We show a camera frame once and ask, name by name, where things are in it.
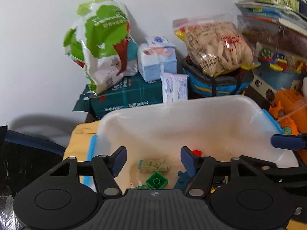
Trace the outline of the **dark green box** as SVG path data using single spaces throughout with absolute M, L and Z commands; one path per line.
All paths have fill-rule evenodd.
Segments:
M 93 94 L 86 86 L 73 111 L 89 113 L 99 120 L 112 111 L 162 102 L 161 80 L 147 83 L 138 73 L 135 76 L 124 77 L 99 95 Z

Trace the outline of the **yellow cloth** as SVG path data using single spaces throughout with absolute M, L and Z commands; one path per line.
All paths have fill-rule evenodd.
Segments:
M 78 162 L 87 161 L 91 138 L 97 133 L 98 125 L 99 121 L 77 125 L 71 134 L 62 160 L 76 157 Z

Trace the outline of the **blue toy vehicle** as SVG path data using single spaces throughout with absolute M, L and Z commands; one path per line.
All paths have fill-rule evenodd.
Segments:
M 182 172 L 182 171 L 179 171 L 177 175 L 178 175 L 178 180 L 174 185 L 174 188 L 180 189 L 182 192 L 186 192 L 188 186 L 193 181 L 193 177 L 190 177 L 187 172 Z

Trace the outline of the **blue white tissue box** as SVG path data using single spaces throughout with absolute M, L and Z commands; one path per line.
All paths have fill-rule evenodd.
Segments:
M 146 37 L 138 46 L 138 71 L 145 82 L 160 79 L 161 73 L 177 73 L 175 45 L 163 36 Z

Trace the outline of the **green toy block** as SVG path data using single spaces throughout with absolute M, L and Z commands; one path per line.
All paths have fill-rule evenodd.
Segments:
M 152 190 L 164 189 L 168 184 L 168 179 L 159 172 L 154 172 L 147 180 L 146 185 Z

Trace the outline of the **clear box of toy blocks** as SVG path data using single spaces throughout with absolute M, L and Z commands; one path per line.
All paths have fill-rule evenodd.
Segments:
M 261 63 L 254 73 L 275 90 L 299 89 L 306 77 L 306 30 L 252 16 L 237 22 Z

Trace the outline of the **blue black bag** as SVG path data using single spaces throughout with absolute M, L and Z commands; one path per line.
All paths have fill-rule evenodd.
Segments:
M 253 72 L 242 68 L 217 77 L 210 77 L 203 74 L 189 56 L 181 62 L 181 65 L 183 74 L 188 76 L 189 99 L 242 94 L 253 80 Z

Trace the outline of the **red toy block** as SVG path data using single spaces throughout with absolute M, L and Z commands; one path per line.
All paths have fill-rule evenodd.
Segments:
M 200 150 L 192 150 L 192 153 L 196 155 L 197 157 L 200 157 L 202 155 L 202 151 Z

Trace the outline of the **bag of wooden pieces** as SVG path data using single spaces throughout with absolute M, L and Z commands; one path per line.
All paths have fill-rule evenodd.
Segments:
M 184 41 L 189 58 L 210 77 L 242 67 L 252 69 L 254 53 L 232 14 L 173 20 L 173 33 Z

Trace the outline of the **green block with white rabbit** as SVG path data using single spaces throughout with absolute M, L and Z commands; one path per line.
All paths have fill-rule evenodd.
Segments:
M 148 190 L 149 187 L 147 185 L 138 185 L 138 186 L 135 186 L 133 183 L 130 184 L 130 188 L 131 189 L 138 189 L 138 190 Z

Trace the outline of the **orange box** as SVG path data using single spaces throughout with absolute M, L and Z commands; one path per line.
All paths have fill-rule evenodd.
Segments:
M 274 100 L 274 105 L 281 101 L 284 107 L 284 114 L 290 116 L 297 125 L 299 134 L 306 133 L 306 97 L 303 97 L 299 92 L 293 89 L 281 90 L 277 92 Z M 285 135 L 276 121 L 277 128 L 280 130 L 279 135 Z M 298 154 L 303 164 L 306 165 L 306 149 L 294 151 Z

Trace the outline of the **orange toy dinosaur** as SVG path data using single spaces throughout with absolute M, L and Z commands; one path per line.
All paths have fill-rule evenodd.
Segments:
M 284 134 L 297 136 L 299 134 L 297 125 L 290 116 L 284 114 L 283 110 L 281 101 L 278 101 L 274 106 L 270 106 L 268 112 L 277 121 Z

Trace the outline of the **white tissue packet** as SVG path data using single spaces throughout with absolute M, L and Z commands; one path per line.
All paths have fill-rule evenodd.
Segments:
M 161 73 L 163 103 L 188 100 L 188 76 L 184 74 Z

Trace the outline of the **beige toy tank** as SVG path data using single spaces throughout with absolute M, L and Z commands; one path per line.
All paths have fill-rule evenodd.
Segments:
M 170 166 L 166 164 L 163 158 L 159 160 L 141 159 L 138 169 L 142 172 L 167 172 Z

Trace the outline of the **black chair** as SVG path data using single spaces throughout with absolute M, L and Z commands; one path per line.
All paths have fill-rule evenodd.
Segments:
M 14 197 L 61 162 L 65 149 L 1 126 L 1 229 L 22 229 L 13 210 Z

